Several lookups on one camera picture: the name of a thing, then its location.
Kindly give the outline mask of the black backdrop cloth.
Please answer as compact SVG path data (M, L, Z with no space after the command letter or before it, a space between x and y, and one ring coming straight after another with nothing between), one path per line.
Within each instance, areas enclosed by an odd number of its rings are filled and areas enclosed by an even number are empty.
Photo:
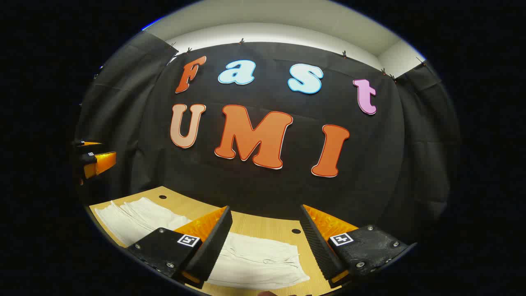
M215 154L226 107L252 127L292 117L282 168ZM102 143L116 165L91 201L155 187L260 217L297 220L306 204L413 243L448 205L461 143L442 78L425 60L396 79L354 59L275 42L224 44L176 54L143 32L93 79L77 140Z

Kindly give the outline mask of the white jeans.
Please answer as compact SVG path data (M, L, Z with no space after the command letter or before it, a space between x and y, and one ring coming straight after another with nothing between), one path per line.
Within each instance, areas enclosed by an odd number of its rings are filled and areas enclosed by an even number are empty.
M175 230L191 222L183 215L141 197L95 209L102 223L126 247L159 227ZM287 288L310 277L295 245L229 232L208 283L250 290Z

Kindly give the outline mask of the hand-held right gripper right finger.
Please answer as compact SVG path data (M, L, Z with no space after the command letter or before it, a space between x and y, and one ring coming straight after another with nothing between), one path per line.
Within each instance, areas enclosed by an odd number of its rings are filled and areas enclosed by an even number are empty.
M370 281L417 246L374 224L357 227L307 205L300 211L306 240L331 288Z

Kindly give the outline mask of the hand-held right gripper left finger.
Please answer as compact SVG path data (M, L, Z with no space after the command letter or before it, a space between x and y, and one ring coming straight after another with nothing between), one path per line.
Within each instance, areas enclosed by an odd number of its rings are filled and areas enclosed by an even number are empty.
M232 222L231 208L225 206L176 230L159 227L127 250L154 271L201 289L212 273Z

